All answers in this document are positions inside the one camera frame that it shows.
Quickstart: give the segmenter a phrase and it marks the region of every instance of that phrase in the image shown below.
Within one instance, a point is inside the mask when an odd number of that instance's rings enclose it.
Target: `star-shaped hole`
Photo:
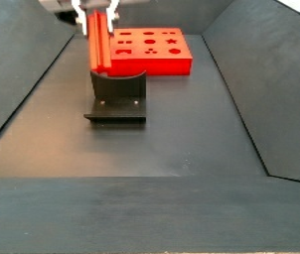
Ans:
[[[170,39],[170,40],[166,40],[167,44],[176,44],[176,40],[174,39]]]

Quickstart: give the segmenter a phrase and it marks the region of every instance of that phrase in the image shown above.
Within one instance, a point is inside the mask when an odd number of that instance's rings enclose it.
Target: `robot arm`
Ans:
[[[112,21],[118,19],[118,4],[146,3],[150,0],[39,0],[47,10],[61,12],[75,10],[77,13],[77,21],[81,23],[81,32],[87,34],[85,27],[85,10],[106,7],[107,29],[112,34]]]

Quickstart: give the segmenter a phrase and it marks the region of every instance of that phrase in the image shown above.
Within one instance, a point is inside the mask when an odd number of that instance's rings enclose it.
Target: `red block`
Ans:
[[[115,29],[107,33],[106,14],[88,22],[89,69],[111,76],[189,75],[193,57],[178,28]]]
[[[178,28],[115,29],[108,75],[189,75],[193,57]]]

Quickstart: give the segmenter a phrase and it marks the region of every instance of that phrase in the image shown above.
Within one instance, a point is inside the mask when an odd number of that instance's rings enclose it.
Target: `gray surface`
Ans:
[[[300,15],[235,0],[205,39],[268,172],[300,181]]]
[[[150,0],[120,5],[118,27],[179,27],[199,35],[233,0]]]
[[[251,178],[0,180],[0,253],[300,251],[300,184]]]
[[[0,137],[0,177],[262,176],[202,37],[187,42],[191,75],[147,78],[146,124],[91,125],[77,36]]]
[[[39,1],[0,0],[0,128],[72,34]]]

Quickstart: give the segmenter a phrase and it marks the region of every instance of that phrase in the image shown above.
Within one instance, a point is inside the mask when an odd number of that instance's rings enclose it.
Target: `black bracket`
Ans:
[[[146,72],[135,76],[108,77],[91,72],[93,103],[89,114],[96,120],[146,120]]]

